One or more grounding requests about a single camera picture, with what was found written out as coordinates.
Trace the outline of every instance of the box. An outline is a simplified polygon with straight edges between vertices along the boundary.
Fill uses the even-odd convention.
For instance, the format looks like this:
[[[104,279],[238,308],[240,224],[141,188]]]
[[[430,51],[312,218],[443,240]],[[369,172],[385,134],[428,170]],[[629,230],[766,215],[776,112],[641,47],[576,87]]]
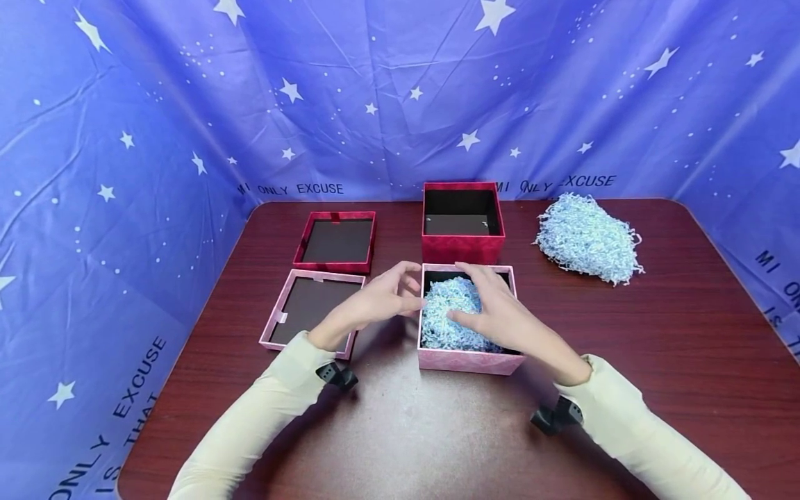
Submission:
[[[375,212],[311,212],[294,253],[295,269],[369,274]]]
[[[517,296],[514,284],[514,268],[491,266],[506,281],[511,293]],[[422,293],[430,290],[432,282],[443,282],[461,276],[469,279],[459,268],[451,264],[422,264]],[[515,350],[501,353],[482,353],[469,350],[428,349],[422,347],[422,316],[420,315],[417,336],[419,367],[423,370],[468,371],[476,374],[511,375],[525,361],[525,355]]]
[[[497,264],[506,240],[494,182],[426,182],[422,261]]]
[[[365,280],[352,274],[292,269],[258,343],[282,350],[298,332],[314,328],[333,308],[364,287]],[[350,359],[355,335],[352,331],[342,340],[336,349],[337,359]]]

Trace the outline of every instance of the cream sleeve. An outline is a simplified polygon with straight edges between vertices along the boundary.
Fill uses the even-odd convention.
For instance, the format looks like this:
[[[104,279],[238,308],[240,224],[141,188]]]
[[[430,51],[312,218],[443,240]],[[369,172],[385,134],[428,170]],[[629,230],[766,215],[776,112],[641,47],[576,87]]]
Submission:
[[[602,358],[588,354],[588,382],[559,386],[583,414],[583,429],[661,500],[750,498],[700,449],[654,415],[642,393]]]
[[[315,373],[334,353],[299,333],[217,420],[181,467],[170,500],[230,498],[274,437],[316,403],[325,383]]]

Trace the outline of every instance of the blue shredded paper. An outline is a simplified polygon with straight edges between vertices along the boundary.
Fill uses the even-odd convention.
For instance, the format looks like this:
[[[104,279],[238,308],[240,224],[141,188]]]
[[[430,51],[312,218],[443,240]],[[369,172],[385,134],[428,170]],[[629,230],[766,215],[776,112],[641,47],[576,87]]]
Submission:
[[[642,237],[592,197],[564,193],[539,218],[533,244],[562,269],[599,276],[614,286],[627,285],[634,272],[645,272],[634,250]]]
[[[470,280],[459,277],[435,282],[425,295],[422,309],[422,347],[428,349],[502,352],[502,347],[478,332],[447,317],[450,310],[479,314],[482,311],[478,289]]]

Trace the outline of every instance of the open box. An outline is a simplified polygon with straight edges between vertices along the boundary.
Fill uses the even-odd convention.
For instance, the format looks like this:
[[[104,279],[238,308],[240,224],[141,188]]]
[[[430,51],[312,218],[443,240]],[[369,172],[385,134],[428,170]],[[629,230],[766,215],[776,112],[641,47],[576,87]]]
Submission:
[[[294,253],[295,269],[369,274],[375,212],[311,212]]]
[[[258,343],[267,349],[282,350],[298,332],[311,330],[333,308],[358,292],[365,280],[352,274],[292,269]],[[350,359],[355,334],[350,332],[337,346],[336,358]]]
[[[514,268],[511,266],[490,266],[505,280],[511,293],[517,296],[514,284]],[[461,276],[470,279],[466,273],[451,264],[422,264],[422,293],[430,290],[430,284],[443,282]],[[444,350],[422,347],[422,315],[420,314],[417,336],[417,355],[419,367],[425,370],[468,371],[476,374],[511,375],[525,356],[515,350],[504,349],[501,353],[483,353],[471,350]]]
[[[422,260],[496,264],[506,240],[494,182],[426,182]]]

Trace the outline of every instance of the table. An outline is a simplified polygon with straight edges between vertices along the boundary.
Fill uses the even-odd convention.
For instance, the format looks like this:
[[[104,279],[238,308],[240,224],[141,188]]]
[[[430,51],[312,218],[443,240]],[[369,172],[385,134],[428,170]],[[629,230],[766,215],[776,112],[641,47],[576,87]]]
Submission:
[[[603,356],[650,408],[754,498],[800,491],[800,371],[681,205],[602,201],[644,237],[646,274],[613,288],[531,246],[550,202],[504,202],[502,263],[520,300],[579,352]],[[275,353],[258,338],[310,210],[374,210],[373,275],[421,258],[421,203],[271,203],[256,209],[122,469],[125,500],[164,498],[183,462]],[[356,340],[352,394],[326,388],[267,450],[236,498],[652,498],[580,429],[528,423],[552,385],[529,360],[511,377],[418,369],[400,318]]]

